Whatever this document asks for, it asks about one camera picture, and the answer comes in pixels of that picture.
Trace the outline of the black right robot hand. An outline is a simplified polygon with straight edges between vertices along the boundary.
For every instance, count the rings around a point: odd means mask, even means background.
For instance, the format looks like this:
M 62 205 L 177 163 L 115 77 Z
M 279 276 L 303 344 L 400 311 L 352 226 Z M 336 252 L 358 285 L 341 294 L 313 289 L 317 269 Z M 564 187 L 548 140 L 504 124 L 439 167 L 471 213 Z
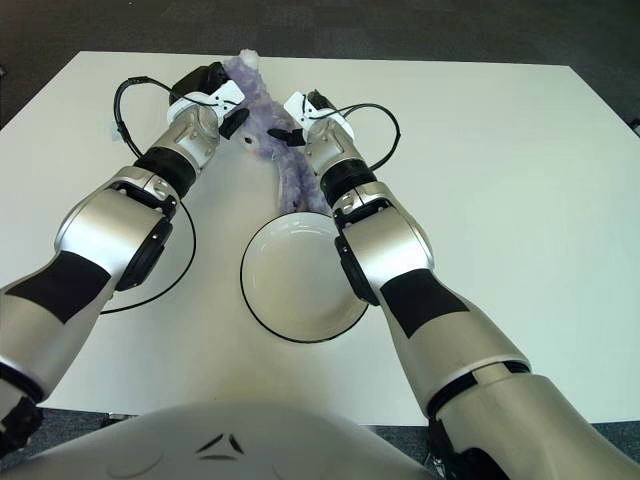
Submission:
M 334 105 L 318 90 L 307 94 L 296 92 L 287 100 L 284 110 L 300 127 L 272 127 L 267 130 L 267 134 L 284 142 L 288 147 L 304 146 L 306 134 L 316 119 L 333 109 Z

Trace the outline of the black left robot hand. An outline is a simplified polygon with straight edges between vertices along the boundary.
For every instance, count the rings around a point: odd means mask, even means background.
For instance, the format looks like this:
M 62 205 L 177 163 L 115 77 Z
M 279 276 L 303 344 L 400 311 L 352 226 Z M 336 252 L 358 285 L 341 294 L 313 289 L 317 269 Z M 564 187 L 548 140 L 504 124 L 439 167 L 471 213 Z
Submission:
M 191 106 L 208 108 L 217 118 L 220 135 L 229 140 L 249 116 L 241 106 L 245 95 L 221 62 L 200 66 L 175 83 L 169 93 L 167 123 Z

